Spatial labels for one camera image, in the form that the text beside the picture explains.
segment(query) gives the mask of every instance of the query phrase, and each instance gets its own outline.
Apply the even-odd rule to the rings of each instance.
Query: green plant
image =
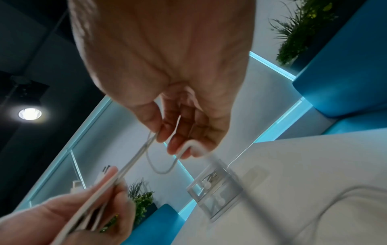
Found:
[[[153,203],[154,191],[141,193],[140,191],[142,186],[145,186],[144,181],[135,182],[128,188],[128,197],[136,204],[136,216],[134,219],[134,224],[136,225],[140,224],[141,220],[145,217],[147,207]],[[119,216],[116,215],[113,219],[111,219],[101,232],[105,232],[110,226],[114,225],[118,218]]]
[[[283,39],[277,61],[287,65],[299,54],[308,49],[314,35],[324,26],[335,19],[335,10],[343,0],[292,0],[296,3],[295,12],[291,12],[286,3],[282,2],[289,11],[286,21],[270,19],[272,31],[276,31]]]

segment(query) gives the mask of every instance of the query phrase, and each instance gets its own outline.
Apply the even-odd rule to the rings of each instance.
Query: plant pot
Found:
[[[365,3],[366,0],[345,0],[335,11],[332,22],[322,28],[313,37],[308,49],[301,53],[293,62],[290,69],[295,74],[302,71],[309,62],[321,51],[321,49],[332,39],[332,37],[347,23],[352,15]]]
[[[143,217],[139,224],[134,224],[133,229],[136,229],[142,222],[144,222],[149,216],[151,216],[154,212],[157,211],[156,204],[152,203],[149,207],[146,208],[146,212],[144,213],[145,217]]]

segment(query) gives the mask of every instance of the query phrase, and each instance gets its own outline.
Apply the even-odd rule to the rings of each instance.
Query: recessed light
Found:
[[[24,120],[36,120],[42,116],[42,112],[36,108],[25,108],[19,112],[19,117]]]

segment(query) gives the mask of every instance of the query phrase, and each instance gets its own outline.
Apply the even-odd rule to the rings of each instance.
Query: white table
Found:
[[[387,130],[371,130],[257,143],[231,168],[291,231],[311,220],[346,187],[387,188]],[[387,241],[387,209],[349,199],[332,207],[317,244],[373,245]],[[239,202],[215,223],[197,206],[173,245],[276,244]]]

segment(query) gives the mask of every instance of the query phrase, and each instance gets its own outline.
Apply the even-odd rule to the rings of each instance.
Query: glass panel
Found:
[[[79,179],[73,166],[73,159],[71,155],[68,154],[55,172],[50,176],[48,181],[32,198],[32,206],[40,204],[51,197],[70,193],[74,180]]]

